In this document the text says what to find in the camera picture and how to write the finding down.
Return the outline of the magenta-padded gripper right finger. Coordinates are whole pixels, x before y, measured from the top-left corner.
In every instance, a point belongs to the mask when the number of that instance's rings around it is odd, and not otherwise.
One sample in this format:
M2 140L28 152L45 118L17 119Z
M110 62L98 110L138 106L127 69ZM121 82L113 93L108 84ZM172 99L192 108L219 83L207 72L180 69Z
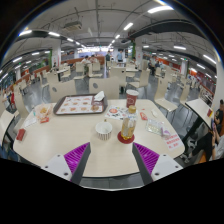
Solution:
M134 143L132 145L132 153L135 157L141 178L145 185L182 169L182 166L169 155L159 155L138 143Z

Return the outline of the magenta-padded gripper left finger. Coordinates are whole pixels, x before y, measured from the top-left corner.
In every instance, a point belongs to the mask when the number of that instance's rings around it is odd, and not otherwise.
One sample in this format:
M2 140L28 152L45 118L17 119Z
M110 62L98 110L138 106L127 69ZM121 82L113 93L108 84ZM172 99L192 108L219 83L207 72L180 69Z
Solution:
M42 169L79 185L90 153L90 143L87 142L64 155L56 154Z

